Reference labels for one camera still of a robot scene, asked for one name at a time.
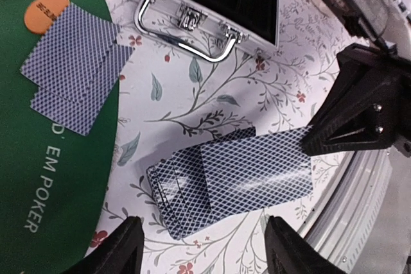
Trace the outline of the blue playing card deck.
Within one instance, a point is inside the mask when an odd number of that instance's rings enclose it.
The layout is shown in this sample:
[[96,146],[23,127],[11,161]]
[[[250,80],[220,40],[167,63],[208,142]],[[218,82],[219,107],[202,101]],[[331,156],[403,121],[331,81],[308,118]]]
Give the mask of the blue playing card deck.
[[213,212],[210,204],[201,147],[256,136],[251,126],[173,152],[170,158],[150,166],[146,175],[153,198],[170,236],[180,240],[227,217],[243,214],[242,210]]

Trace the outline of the orange big blind button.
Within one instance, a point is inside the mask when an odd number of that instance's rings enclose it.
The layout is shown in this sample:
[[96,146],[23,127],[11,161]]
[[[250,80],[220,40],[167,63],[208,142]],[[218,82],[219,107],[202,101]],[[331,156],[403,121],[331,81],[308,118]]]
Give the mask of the orange big blind button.
[[34,0],[26,9],[24,24],[34,34],[43,35],[69,5],[69,0]]

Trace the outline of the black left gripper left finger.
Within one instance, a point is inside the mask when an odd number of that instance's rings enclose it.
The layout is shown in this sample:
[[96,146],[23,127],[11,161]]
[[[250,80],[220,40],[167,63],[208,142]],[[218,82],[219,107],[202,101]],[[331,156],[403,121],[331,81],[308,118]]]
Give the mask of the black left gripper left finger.
[[65,270],[65,273],[140,273],[143,250],[144,232],[141,218],[130,216],[97,249]]

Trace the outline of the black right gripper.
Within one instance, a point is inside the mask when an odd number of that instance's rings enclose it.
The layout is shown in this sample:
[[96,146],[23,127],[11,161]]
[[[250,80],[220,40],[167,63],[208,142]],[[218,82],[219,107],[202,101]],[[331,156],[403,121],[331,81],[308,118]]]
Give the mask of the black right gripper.
[[382,150],[410,156],[410,62],[353,44],[337,55],[340,72],[302,140],[309,156]]

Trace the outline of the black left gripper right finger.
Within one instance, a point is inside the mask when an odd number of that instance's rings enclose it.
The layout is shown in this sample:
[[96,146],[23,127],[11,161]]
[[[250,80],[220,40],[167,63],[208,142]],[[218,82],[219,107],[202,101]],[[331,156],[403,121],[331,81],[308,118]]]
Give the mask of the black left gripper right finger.
[[343,273],[316,252],[279,216],[268,219],[265,251],[269,273]]

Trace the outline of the single playing card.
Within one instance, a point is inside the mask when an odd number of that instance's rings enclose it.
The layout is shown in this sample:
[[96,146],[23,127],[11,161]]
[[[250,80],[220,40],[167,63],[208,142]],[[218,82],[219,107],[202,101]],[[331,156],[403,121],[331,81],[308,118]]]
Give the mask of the single playing card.
[[80,101],[120,29],[71,3],[37,42],[21,73],[57,96]]

